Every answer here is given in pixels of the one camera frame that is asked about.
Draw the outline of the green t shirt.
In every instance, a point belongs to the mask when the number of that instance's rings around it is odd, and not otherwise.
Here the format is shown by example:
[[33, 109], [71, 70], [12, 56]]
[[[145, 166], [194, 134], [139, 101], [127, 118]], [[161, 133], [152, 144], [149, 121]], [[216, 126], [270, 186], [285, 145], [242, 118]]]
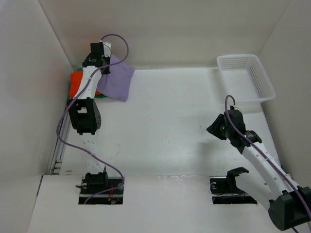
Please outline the green t shirt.
[[[87, 72], [83, 71], [83, 77], [82, 77], [82, 80], [80, 83], [79, 92], [77, 94], [79, 94], [81, 92], [81, 90], [84, 88], [87, 81], [89, 80], [91, 73], [92, 73], [92, 71], [90, 69]], [[79, 97], [80, 99], [86, 99], [87, 97], [90, 97], [92, 99], [93, 98], [104, 98], [105, 97], [105, 95], [103, 95], [101, 92], [96, 90], [97, 86], [95, 86], [95, 82], [93, 80], [99, 81], [99, 75], [95, 75], [95, 77], [92, 78], [92, 81], [88, 85], [87, 89]]]

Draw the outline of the lavender t shirt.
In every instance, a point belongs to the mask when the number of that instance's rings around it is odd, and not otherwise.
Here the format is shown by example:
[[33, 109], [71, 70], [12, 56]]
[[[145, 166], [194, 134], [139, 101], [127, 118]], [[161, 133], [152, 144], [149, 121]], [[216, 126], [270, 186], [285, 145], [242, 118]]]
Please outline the lavender t shirt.
[[135, 69], [124, 62], [110, 66], [110, 73], [100, 78], [97, 91], [105, 97], [126, 102], [134, 72]]

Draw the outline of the orange t shirt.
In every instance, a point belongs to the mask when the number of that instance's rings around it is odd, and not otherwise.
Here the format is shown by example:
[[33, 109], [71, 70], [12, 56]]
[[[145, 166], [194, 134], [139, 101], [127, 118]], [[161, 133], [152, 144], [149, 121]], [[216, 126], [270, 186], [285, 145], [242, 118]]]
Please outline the orange t shirt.
[[79, 92], [80, 83], [83, 77], [83, 71], [78, 70], [70, 74], [70, 91], [69, 97], [73, 99], [75, 95]]

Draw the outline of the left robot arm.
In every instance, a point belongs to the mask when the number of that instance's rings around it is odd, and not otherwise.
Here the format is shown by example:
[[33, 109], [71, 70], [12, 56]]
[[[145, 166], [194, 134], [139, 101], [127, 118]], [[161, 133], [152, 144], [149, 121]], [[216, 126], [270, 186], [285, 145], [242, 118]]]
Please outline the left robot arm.
[[102, 119], [95, 102], [97, 84], [103, 74], [109, 69], [97, 68], [110, 63], [111, 43], [98, 42], [90, 45], [90, 54], [83, 62], [82, 68], [70, 75], [69, 97], [73, 99], [81, 95], [69, 109], [72, 127], [80, 135], [83, 148], [91, 153], [87, 159], [87, 172], [83, 178], [81, 188], [84, 194], [105, 193], [109, 188], [108, 174], [103, 163], [94, 159], [99, 157], [98, 130]]

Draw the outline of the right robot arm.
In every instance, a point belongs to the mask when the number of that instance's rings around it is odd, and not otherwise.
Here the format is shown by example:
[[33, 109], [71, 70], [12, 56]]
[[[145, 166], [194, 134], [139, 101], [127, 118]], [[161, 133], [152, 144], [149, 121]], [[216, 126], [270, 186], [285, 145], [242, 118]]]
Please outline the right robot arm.
[[236, 198], [247, 194], [268, 212], [280, 231], [311, 222], [311, 189], [301, 187], [268, 153], [262, 139], [246, 129], [242, 112], [231, 106], [207, 128], [207, 132], [230, 144], [255, 168], [260, 178], [248, 169], [238, 167], [226, 176], [211, 177], [210, 190], [221, 198]]

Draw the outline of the white plastic laundry basket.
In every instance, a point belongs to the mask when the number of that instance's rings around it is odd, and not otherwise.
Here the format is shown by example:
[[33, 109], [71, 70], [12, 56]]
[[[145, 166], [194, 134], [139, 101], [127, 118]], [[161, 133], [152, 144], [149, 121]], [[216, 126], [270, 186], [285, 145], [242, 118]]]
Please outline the white plastic laundry basket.
[[273, 100], [276, 92], [260, 61], [253, 54], [217, 57], [219, 75], [226, 95], [236, 103], [249, 105]]

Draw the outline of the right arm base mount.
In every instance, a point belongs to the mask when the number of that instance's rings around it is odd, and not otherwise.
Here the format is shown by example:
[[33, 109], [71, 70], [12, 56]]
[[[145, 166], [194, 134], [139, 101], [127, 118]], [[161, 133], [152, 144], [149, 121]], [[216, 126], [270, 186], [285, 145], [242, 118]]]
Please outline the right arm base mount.
[[238, 167], [229, 170], [225, 176], [211, 176], [209, 181], [213, 204], [257, 204], [255, 199], [236, 185], [236, 177], [248, 172], [246, 168]]

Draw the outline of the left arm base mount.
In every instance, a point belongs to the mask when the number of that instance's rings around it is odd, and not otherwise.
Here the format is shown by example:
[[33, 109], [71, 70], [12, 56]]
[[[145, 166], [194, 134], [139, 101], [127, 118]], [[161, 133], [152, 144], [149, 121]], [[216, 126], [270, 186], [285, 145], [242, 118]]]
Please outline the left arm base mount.
[[112, 190], [112, 188], [117, 187], [119, 183], [121, 183], [121, 177], [109, 177], [108, 183], [107, 183], [108, 186], [106, 188], [102, 188], [100, 186], [88, 188], [86, 186], [86, 183], [83, 183], [82, 185], [77, 185], [76, 187], [80, 189], [78, 204], [83, 205], [85, 201], [93, 194], [108, 189], [108, 191], [102, 192], [90, 198], [86, 202], [86, 204], [87, 205], [122, 205], [124, 190], [123, 189]]

